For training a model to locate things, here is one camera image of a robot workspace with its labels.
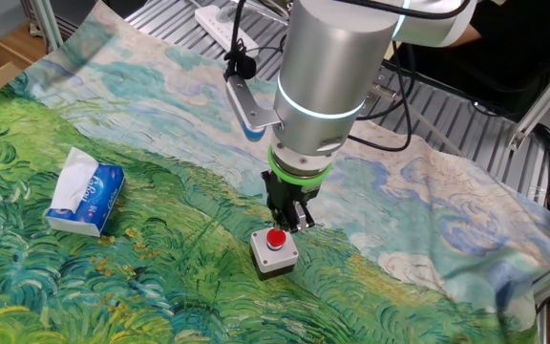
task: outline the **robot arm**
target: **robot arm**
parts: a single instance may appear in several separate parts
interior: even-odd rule
[[[462,0],[384,1],[405,9],[442,13]],[[315,198],[336,152],[392,40],[424,46],[455,42],[470,22],[476,0],[442,20],[406,17],[340,1],[296,0],[272,110],[260,107],[238,75],[226,92],[249,140],[267,126],[273,138],[263,172],[267,205],[281,229],[314,225],[307,202]]]

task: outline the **green grass pattern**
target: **green grass pattern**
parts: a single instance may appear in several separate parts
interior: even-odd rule
[[[192,163],[89,140],[16,92],[0,90],[0,343],[498,343],[536,335],[536,327],[508,333],[515,318],[391,278],[340,229],[298,234],[295,271],[260,281],[248,238],[269,225],[261,200]],[[44,219],[72,146],[126,175],[100,239]]]

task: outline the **red button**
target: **red button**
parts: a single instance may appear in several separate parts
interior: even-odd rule
[[[286,233],[282,230],[271,229],[266,233],[266,241],[273,247],[280,247],[286,243]]]

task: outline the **white tissue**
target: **white tissue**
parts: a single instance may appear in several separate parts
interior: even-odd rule
[[[52,209],[77,210],[99,163],[90,155],[72,147],[56,182]]]

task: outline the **painted tablecloth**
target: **painted tablecloth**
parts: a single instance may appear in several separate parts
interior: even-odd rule
[[[273,84],[250,87],[272,104]],[[0,90],[0,343],[536,340],[550,213],[417,137],[396,154],[348,141],[295,270],[260,281],[248,242],[270,226],[268,144],[244,139],[222,64],[98,3]],[[100,239],[44,219],[72,146],[127,177]]]

